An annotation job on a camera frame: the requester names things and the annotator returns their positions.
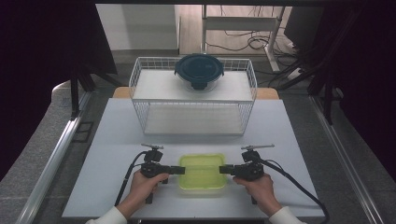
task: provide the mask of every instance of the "aluminum rail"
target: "aluminum rail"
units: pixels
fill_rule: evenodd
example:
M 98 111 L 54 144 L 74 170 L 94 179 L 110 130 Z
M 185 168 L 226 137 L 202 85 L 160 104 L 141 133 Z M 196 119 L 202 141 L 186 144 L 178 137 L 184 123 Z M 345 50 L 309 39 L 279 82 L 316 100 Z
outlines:
M 346 176 L 352 188 L 355 190 L 356 195 L 358 196 L 358 200 L 361 203 L 361 207 L 363 208 L 364 213 L 368 217 L 370 223 L 374 223 L 374 224 L 384 223 L 384 220 L 380 216 L 378 209 L 376 208 L 375 202 L 372 196 L 370 195 L 370 192 L 365 187 L 363 181 L 358 175 L 358 172 L 356 171 L 351 159 L 347 155 L 347 151 L 345 150 L 343 144 L 341 143 L 337 135 L 337 132 L 335 131 L 333 126 L 328 124 L 327 120 L 323 116 L 321 112 L 323 111 L 323 108 L 321 106 L 319 98 L 314 96 L 310 96 L 309 98 L 312 104 L 314 105 L 318 118 L 327 136 L 329 137 L 329 140 L 332 143 L 332 147 L 335 151 L 335 154 L 337 155 L 338 160 L 341 162 L 341 165 L 344 168 Z
M 16 222 L 17 224 L 32 223 L 33 220 L 35 219 L 35 215 L 37 214 L 37 211 L 44 200 L 47 190 L 50 187 L 50 184 L 52 183 L 53 177 L 58 171 L 59 165 L 61 164 L 62 159 L 64 158 L 64 154 L 81 121 L 82 114 L 84 113 L 84 108 L 87 105 L 90 98 L 91 98 L 91 94 L 89 92 L 85 92 L 82 95 L 79 101 L 79 105 L 80 105 L 79 109 L 81 111 L 80 114 L 74 120 L 69 120 L 67 122 L 64 128 L 64 132 L 62 133 L 58 143 L 56 144 L 55 149 L 53 149 L 46 167 L 41 173 L 41 176 L 38 178 L 37 183 L 35 184 L 35 188 L 30 194 L 25 206 L 23 207 L 20 213 L 20 216 L 17 219 Z

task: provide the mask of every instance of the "bowl lid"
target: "bowl lid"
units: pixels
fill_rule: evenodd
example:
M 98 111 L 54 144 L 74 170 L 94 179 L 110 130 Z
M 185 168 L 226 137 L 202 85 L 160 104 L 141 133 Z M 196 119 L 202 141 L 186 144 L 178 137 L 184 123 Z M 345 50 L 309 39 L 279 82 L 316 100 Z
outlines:
M 189 81 L 196 90 L 203 90 L 207 83 L 224 75 L 222 63 L 207 54 L 191 54 L 176 63 L 175 73 Z

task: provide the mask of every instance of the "metal frame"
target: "metal frame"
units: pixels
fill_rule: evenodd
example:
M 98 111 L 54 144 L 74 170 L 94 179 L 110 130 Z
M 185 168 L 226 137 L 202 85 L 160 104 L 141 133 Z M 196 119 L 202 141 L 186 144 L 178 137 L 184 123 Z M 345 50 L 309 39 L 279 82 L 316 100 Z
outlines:
M 282 7 L 275 18 L 250 18 L 250 17 L 207 17 L 206 5 L 202 5 L 202 43 L 201 53 L 206 53 L 206 31 L 232 30 L 232 31 L 266 31 L 271 32 L 265 53 L 274 72 L 279 72 L 274 56 L 274 44 L 280 23 L 282 22 L 285 7 Z
M 84 111 L 85 106 L 87 105 L 91 94 L 89 92 L 85 92 L 79 101 L 80 111 Z M 46 167 L 44 168 L 41 176 L 38 178 L 35 188 L 30 194 L 25 206 L 23 207 L 20 216 L 17 219 L 16 223 L 32 223 L 35 219 L 35 215 L 40 208 L 41 203 L 46 196 L 47 190 L 52 183 L 53 177 L 55 177 L 56 172 L 58 171 L 59 165 L 64 158 L 64 154 L 73 138 L 73 135 L 81 121 L 82 113 L 79 113 L 78 116 L 69 120 L 64 128 L 64 132 L 61 135 L 55 149 L 53 149 L 52 154 L 47 162 Z
M 384 220 L 380 216 L 378 209 L 375 205 L 375 202 L 372 196 L 370 195 L 370 192 L 368 191 L 363 181 L 361 180 L 361 177 L 359 176 L 358 171 L 355 169 L 352 160 L 347 155 L 347 151 L 345 150 L 343 144 L 338 138 L 337 132 L 335 131 L 332 125 L 329 125 L 329 123 L 326 121 L 325 116 L 323 116 L 321 112 L 323 108 L 321 106 L 319 98 L 310 96 L 309 99 L 311 100 L 317 112 L 320 123 L 322 124 L 324 131 L 329 137 L 329 140 L 332 143 L 332 147 L 335 151 L 335 154 L 337 155 L 338 160 L 343 166 L 346 176 L 352 188 L 355 190 L 355 193 L 358 196 L 358 199 L 361 203 L 361 207 L 363 208 L 364 213 L 368 217 L 370 223 L 375 223 L 375 224 L 384 223 Z

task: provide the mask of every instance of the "wrist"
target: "wrist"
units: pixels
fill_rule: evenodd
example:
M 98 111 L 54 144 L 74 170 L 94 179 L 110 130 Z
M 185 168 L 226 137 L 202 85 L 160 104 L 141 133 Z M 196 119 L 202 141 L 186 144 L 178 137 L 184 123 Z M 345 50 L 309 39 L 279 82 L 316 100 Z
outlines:
M 266 199 L 264 203 L 259 204 L 260 209 L 268 216 L 271 217 L 277 211 L 282 209 L 282 205 L 276 199 Z
M 122 215 L 128 219 L 132 216 L 134 212 L 139 209 L 140 204 L 134 201 L 130 195 L 128 195 L 119 205 L 117 205 L 117 209 L 122 213 Z

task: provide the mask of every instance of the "white sleeve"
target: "white sleeve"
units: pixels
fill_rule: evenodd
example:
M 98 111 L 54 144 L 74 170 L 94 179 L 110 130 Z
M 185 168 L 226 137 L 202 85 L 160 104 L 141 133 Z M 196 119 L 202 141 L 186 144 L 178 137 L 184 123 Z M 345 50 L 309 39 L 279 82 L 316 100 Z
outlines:
M 111 208 L 98 219 L 89 220 L 86 224 L 126 224 L 127 220 L 116 207 Z
M 303 224 L 288 207 L 283 207 L 270 217 L 272 224 Z

